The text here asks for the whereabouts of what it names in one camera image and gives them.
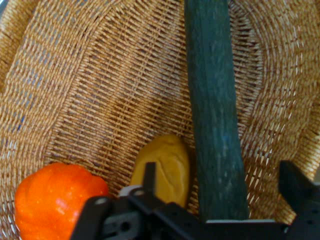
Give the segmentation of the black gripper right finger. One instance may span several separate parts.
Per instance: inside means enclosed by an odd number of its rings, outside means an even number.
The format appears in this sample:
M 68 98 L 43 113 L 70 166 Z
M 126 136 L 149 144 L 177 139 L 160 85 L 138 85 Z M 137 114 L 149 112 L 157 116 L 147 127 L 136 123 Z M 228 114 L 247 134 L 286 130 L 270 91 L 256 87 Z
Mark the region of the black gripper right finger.
M 278 190 L 296 217 L 285 232 L 286 240 L 320 238 L 320 186 L 291 161 L 279 164 Z

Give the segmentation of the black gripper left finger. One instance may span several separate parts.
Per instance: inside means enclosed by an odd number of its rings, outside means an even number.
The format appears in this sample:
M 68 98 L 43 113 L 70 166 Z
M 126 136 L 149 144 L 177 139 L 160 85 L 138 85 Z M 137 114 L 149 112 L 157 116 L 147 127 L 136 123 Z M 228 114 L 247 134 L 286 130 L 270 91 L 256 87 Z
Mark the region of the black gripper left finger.
M 174 202 L 156 197 L 156 163 L 145 165 L 142 186 L 113 200 L 89 198 L 72 240 L 199 240 L 206 226 Z

